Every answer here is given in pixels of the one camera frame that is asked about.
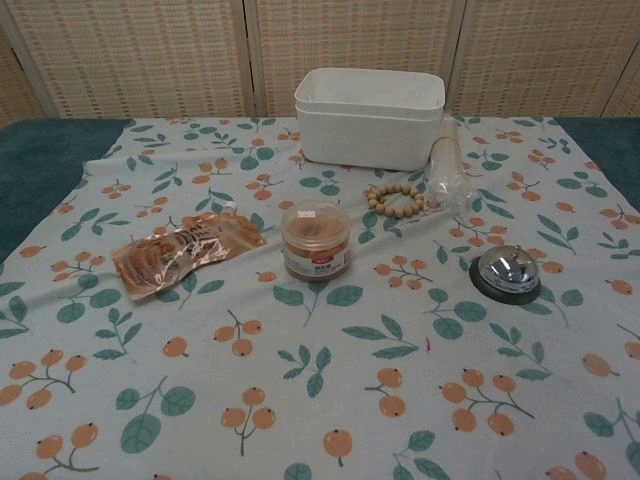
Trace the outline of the silver desk bell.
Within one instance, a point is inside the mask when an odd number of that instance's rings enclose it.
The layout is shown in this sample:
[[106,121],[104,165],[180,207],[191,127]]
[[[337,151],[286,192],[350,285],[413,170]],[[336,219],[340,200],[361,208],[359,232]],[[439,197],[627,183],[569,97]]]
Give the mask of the silver desk bell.
[[502,304],[526,305],[541,292],[539,267],[520,245],[500,245],[476,257],[469,278],[486,297]]

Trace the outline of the round clear plastic snack jar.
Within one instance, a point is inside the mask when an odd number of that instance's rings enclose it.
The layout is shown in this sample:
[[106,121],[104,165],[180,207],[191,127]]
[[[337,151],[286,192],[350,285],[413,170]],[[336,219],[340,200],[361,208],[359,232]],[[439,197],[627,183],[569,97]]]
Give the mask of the round clear plastic snack jar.
[[282,216],[281,238],[284,267],[296,278],[328,281],[351,264],[350,220],[335,203],[294,204]]

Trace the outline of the white plastic storage box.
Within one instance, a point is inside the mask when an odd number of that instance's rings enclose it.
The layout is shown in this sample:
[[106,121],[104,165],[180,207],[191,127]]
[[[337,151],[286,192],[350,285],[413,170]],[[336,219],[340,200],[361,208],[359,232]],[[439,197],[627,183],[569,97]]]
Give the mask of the white plastic storage box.
[[438,136],[445,85],[430,73],[325,67],[306,74],[294,99],[307,159],[413,171]]

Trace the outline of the fruit and leaf print tablecloth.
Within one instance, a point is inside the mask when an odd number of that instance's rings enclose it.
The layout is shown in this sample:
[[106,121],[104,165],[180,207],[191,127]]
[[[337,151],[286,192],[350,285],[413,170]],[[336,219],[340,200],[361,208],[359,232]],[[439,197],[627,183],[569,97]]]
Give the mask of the fruit and leaf print tablecloth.
[[[0,480],[640,480],[640,211],[556,119],[458,119],[475,191],[322,165],[292,118],[130,120],[0,263]],[[294,204],[351,264],[284,267]],[[226,207],[266,244],[142,300],[112,252]],[[542,289],[480,293],[520,245]]]

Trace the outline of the orange foil spout pouch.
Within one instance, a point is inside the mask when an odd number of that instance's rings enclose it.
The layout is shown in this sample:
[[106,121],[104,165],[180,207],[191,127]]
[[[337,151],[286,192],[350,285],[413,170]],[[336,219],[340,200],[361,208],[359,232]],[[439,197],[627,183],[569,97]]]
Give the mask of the orange foil spout pouch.
[[135,240],[112,252],[133,300],[173,286],[197,268],[233,259],[266,244],[258,226],[234,208],[192,217],[173,232]]

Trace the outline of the clear plastic bag of sticks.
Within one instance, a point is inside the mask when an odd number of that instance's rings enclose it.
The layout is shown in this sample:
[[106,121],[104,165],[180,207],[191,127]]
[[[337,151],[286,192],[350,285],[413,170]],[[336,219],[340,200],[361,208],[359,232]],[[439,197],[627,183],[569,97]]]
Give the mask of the clear plastic bag of sticks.
[[444,114],[427,163],[427,201],[441,210],[460,213],[474,199],[475,191],[464,172],[462,148],[455,118]]

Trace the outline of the woven bamboo folding screen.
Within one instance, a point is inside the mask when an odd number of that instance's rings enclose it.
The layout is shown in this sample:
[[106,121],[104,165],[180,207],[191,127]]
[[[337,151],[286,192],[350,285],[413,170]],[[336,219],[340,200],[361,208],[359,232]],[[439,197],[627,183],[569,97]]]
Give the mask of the woven bamboo folding screen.
[[640,0],[0,0],[0,128],[290,116],[319,67],[435,74],[462,115],[640,117]]

